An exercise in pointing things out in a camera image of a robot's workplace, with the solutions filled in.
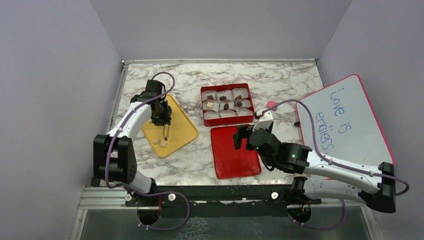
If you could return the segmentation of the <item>red box lid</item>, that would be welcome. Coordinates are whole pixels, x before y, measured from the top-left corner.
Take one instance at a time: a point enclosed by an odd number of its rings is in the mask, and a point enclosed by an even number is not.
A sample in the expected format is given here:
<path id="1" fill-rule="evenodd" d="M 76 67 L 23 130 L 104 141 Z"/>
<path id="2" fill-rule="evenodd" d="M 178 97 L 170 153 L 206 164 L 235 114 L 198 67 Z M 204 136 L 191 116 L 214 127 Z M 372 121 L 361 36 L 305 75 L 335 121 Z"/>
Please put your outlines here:
<path id="1" fill-rule="evenodd" d="M 219 180 L 251 177 L 262 172 L 257 153 L 246 150 L 246 139 L 242 140 L 240 149 L 235 149 L 233 134 L 237 128 L 234 125 L 210 130 L 214 169 Z"/>

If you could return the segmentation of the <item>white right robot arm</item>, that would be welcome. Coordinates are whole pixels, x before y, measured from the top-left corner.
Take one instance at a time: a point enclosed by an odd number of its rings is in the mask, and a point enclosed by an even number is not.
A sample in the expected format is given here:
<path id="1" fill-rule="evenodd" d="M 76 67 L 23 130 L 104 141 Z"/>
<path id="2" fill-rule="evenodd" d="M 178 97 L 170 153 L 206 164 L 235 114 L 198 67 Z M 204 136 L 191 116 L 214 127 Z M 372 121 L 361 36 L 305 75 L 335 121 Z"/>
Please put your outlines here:
<path id="1" fill-rule="evenodd" d="M 246 150 L 256 151 L 269 171 L 316 175 L 335 182 L 327 184 L 296 177 L 288 190 L 289 199 L 296 204 L 304 200 L 335 198 L 365 203 L 381 213 L 396 212 L 395 167 L 391 163 L 361 165 L 325 156 L 302 144 L 281 142 L 269 129 L 254 130 L 253 125 L 237 126 L 232 138 L 236 150 L 246 139 Z"/>

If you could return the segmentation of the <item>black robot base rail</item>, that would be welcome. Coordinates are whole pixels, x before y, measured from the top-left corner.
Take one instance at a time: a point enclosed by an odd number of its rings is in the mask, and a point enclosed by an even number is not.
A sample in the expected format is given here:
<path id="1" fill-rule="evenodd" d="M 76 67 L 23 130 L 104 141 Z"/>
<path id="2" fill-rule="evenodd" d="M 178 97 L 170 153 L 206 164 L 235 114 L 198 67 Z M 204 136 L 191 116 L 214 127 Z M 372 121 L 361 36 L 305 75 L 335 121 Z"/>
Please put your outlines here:
<path id="1" fill-rule="evenodd" d="M 158 185 L 141 195 L 128 190 L 125 206 L 162 218 L 287 217 L 288 206 L 320 204 L 305 196 L 304 178 L 292 184 L 265 185 Z"/>

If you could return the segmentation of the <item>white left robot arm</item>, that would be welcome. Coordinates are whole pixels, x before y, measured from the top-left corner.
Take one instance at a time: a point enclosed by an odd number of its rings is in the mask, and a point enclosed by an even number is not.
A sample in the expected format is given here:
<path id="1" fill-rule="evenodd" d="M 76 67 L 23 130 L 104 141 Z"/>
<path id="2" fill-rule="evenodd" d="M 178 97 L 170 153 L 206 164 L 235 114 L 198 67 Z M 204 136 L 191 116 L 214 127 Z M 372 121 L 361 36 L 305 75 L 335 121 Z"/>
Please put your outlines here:
<path id="1" fill-rule="evenodd" d="M 93 176 L 138 192 L 138 199 L 147 206 L 157 200 L 155 181 L 138 171 L 133 140 L 147 122 L 159 127 L 170 126 L 172 109 L 166 94 L 162 82 L 149 79 L 145 90 L 131 98 L 130 107 L 120 122 L 93 140 Z"/>

